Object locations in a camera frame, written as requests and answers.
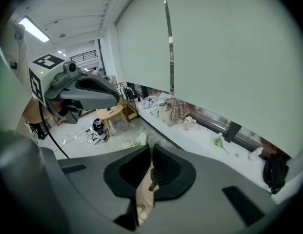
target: black bag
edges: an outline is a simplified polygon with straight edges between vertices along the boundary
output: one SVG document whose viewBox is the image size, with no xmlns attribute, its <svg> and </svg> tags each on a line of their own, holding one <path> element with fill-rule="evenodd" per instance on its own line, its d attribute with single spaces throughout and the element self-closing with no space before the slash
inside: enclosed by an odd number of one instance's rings
<svg viewBox="0 0 303 234">
<path fill-rule="evenodd" d="M 280 154 L 271 154 L 264 166 L 263 179 L 271 189 L 272 194 L 276 194 L 284 186 L 284 178 L 288 170 L 289 167 Z"/>
</svg>

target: ceiling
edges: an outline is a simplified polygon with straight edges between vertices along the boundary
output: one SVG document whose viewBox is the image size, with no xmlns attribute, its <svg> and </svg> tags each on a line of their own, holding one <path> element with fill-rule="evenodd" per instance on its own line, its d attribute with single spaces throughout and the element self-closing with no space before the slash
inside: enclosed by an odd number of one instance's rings
<svg viewBox="0 0 303 234">
<path fill-rule="evenodd" d="M 109 1 L 25 0 L 16 14 L 19 19 L 28 16 L 51 43 L 58 44 L 76 36 L 100 33 Z"/>
</svg>

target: wooden table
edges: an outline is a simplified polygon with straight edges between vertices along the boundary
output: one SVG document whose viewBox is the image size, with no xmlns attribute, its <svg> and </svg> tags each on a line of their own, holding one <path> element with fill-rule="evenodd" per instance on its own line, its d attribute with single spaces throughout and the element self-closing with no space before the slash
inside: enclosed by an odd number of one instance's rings
<svg viewBox="0 0 303 234">
<path fill-rule="evenodd" d="M 111 133 L 111 130 L 110 130 L 110 126 L 109 126 L 109 120 L 111 120 L 112 118 L 114 117 L 117 117 L 118 115 L 121 115 L 122 119 L 124 120 L 124 122 L 126 124 L 128 124 L 128 121 L 122 111 L 123 109 L 123 106 L 118 104 L 114 107 L 111 108 L 112 110 L 112 113 L 108 113 L 107 109 L 97 109 L 97 114 L 98 114 L 98 118 L 103 120 L 103 122 L 105 123 L 107 129 L 108 129 L 108 132 L 109 132 L 109 135 L 112 136 L 112 133 Z"/>
</svg>

